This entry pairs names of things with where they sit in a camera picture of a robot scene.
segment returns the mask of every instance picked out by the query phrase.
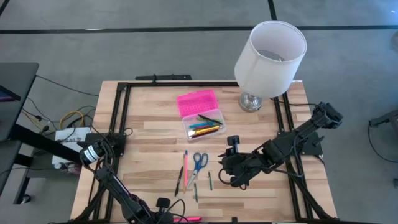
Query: white lampshade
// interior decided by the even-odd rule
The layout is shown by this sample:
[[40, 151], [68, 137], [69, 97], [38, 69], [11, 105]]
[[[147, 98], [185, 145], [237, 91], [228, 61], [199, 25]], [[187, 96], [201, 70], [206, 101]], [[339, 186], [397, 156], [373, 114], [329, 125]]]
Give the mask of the white lampshade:
[[304, 35], [282, 21], [258, 24], [235, 65], [235, 78], [247, 93], [261, 98], [283, 94], [307, 51]]

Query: black desk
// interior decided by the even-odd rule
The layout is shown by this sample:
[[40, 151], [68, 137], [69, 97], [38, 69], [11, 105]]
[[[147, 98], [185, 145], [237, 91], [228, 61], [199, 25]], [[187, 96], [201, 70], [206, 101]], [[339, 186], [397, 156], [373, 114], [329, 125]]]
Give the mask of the black desk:
[[[11, 169], [13, 163], [30, 167], [33, 157], [18, 153], [21, 142], [81, 164], [78, 152], [16, 124], [38, 68], [37, 63], [0, 63], [0, 84], [21, 97], [20, 101], [0, 103], [0, 173]], [[0, 176], [0, 194], [8, 175], [6, 172]], [[29, 178], [25, 176], [15, 203], [22, 201], [27, 183]]]

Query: wooden table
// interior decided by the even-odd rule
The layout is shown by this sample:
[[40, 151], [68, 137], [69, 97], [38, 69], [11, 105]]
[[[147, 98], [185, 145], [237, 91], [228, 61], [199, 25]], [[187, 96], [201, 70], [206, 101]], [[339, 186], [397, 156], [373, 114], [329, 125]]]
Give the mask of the wooden table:
[[[94, 127], [99, 131], [108, 131], [116, 85], [117, 82], [114, 81], [102, 84], [94, 118]], [[204, 222], [230, 222], [231, 217], [238, 217], [240, 222], [295, 220], [285, 174], [260, 173], [250, 181], [250, 186], [245, 191], [224, 185], [217, 178], [221, 169], [221, 165], [217, 163], [220, 160], [217, 155], [224, 153], [228, 147], [227, 136], [236, 134], [240, 136], [240, 152], [251, 152], [261, 143], [276, 137], [278, 126], [274, 103], [266, 98], [258, 112], [246, 113], [238, 105], [241, 93], [238, 87], [213, 88], [227, 130], [223, 134], [189, 143], [183, 131], [176, 98], [204, 89], [209, 88], [132, 87], [126, 127], [132, 128], [134, 134], [127, 138], [126, 152], [120, 161], [118, 177], [131, 193], [144, 199], [153, 211], [157, 210], [155, 204], [159, 197], [169, 198], [172, 203], [182, 198], [187, 205], [185, 216], [202, 216]], [[288, 96], [291, 103], [307, 103], [304, 85], [300, 81], [292, 83]], [[291, 106], [291, 110], [296, 127], [310, 118], [308, 106]], [[196, 180], [198, 203], [194, 199], [193, 184], [185, 194], [180, 191], [177, 197], [174, 197], [186, 149], [188, 149], [188, 168], [191, 173], [194, 166], [193, 154], [207, 152], [209, 155], [208, 165], [201, 170]], [[313, 156], [303, 156], [302, 159], [309, 191], [325, 211], [335, 217], [336, 212], [323, 164]], [[213, 191], [209, 188], [208, 171], [211, 172], [213, 179]], [[87, 206], [92, 178], [92, 173], [83, 169], [71, 218], [79, 215]], [[302, 216], [305, 217], [305, 207], [300, 192], [298, 197]], [[100, 218], [104, 214], [104, 205], [105, 200], [102, 203]], [[181, 214], [182, 206], [176, 205], [172, 212]], [[121, 215], [121, 207], [115, 200], [111, 221], [125, 222]]]

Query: blue scissor handle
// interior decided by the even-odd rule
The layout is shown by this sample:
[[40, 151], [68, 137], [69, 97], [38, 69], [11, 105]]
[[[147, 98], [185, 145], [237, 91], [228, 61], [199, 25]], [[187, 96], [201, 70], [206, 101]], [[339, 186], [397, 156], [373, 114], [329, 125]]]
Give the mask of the blue scissor handle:
[[209, 161], [209, 155], [207, 153], [200, 154], [197, 152], [193, 155], [193, 160], [195, 161], [195, 170], [199, 171], [207, 165], [207, 162]]

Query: gray carpet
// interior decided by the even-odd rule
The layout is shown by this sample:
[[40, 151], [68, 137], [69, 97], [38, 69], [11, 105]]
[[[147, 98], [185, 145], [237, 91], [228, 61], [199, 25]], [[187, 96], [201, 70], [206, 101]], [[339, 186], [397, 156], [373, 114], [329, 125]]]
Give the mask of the gray carpet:
[[[278, 19], [296, 26], [398, 24], [393, 0], [274, 0]], [[255, 25], [270, 19], [267, 1], [194, 0], [11, 0], [0, 29], [84, 29]], [[305, 31], [308, 52], [295, 76], [308, 100], [333, 104], [344, 123], [321, 131], [326, 171], [338, 216], [343, 220], [396, 223], [398, 165], [368, 143], [368, 120], [398, 109], [396, 30]], [[38, 62], [38, 75], [90, 93], [103, 80], [136, 75], [189, 73], [194, 79], [233, 79], [234, 64], [249, 32], [0, 35], [0, 62]], [[96, 105], [96, 98], [36, 80], [29, 95], [42, 112], [59, 119], [71, 109]], [[31, 103], [25, 108], [35, 111]], [[35, 127], [25, 118], [19, 123]], [[398, 160], [389, 125], [371, 130], [375, 148]], [[15, 170], [0, 198], [1, 223], [68, 220], [77, 177], [38, 179], [34, 200], [12, 205], [23, 171]]]

